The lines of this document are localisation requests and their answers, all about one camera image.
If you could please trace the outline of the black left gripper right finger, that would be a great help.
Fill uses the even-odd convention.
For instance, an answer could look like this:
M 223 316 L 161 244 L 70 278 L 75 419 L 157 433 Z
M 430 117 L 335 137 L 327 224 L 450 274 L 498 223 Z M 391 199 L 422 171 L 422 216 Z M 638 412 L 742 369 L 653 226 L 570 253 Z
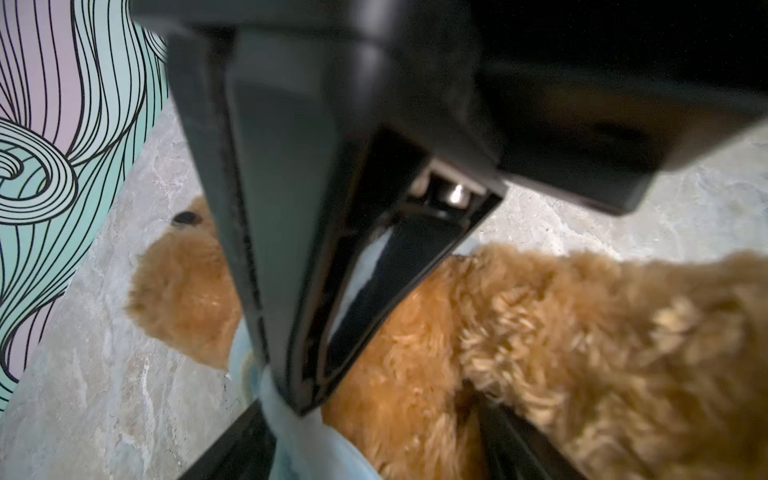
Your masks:
M 472 194 L 465 209 L 432 195 L 402 200 L 374 224 L 330 317 L 324 382 L 340 381 L 393 309 L 500 203 Z

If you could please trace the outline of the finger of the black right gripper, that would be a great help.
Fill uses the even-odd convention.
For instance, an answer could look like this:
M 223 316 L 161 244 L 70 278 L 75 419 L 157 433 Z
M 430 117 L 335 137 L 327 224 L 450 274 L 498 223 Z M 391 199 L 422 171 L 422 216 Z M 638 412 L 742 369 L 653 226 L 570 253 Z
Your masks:
M 491 479 L 586 479 L 544 434 L 510 408 L 482 400 L 479 422 Z

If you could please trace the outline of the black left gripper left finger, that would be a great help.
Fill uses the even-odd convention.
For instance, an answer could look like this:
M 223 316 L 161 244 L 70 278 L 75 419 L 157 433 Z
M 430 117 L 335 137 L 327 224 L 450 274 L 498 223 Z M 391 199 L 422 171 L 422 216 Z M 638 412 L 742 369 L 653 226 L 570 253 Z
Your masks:
M 379 48 L 228 30 L 173 36 L 168 76 L 254 344 L 298 414 L 322 405 L 330 317 L 425 155 L 391 130 Z

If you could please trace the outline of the brown teddy bear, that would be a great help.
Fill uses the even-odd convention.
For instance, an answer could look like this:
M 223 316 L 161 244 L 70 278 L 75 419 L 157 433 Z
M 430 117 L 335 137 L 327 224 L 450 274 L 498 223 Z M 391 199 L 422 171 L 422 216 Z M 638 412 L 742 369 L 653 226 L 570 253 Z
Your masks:
M 142 255 L 127 315 L 228 373 L 241 302 L 203 197 Z M 767 259 L 619 261 L 462 246 L 320 408 L 379 479 L 486 479 L 479 407 L 589 479 L 767 475 Z

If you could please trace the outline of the light blue bear hoodie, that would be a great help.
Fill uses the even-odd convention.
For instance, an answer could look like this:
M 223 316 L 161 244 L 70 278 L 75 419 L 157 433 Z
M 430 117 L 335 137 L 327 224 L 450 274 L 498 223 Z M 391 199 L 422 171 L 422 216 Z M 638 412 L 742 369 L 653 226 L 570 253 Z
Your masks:
M 370 316 L 365 315 L 358 321 L 349 311 L 371 283 L 392 234 L 391 227 L 377 229 L 355 262 L 330 328 L 330 340 L 338 341 L 336 349 L 343 353 L 350 353 L 354 347 L 365 347 L 363 341 L 349 338 L 349 330 L 361 326 L 368 333 L 372 327 Z M 275 385 L 266 348 L 254 344 L 244 317 L 235 329 L 227 368 L 228 376 L 240 387 L 243 399 L 265 403 L 267 426 L 277 440 L 269 473 L 271 479 L 381 477 L 361 451 L 326 422 L 328 415 L 315 408 L 300 416 L 284 401 Z

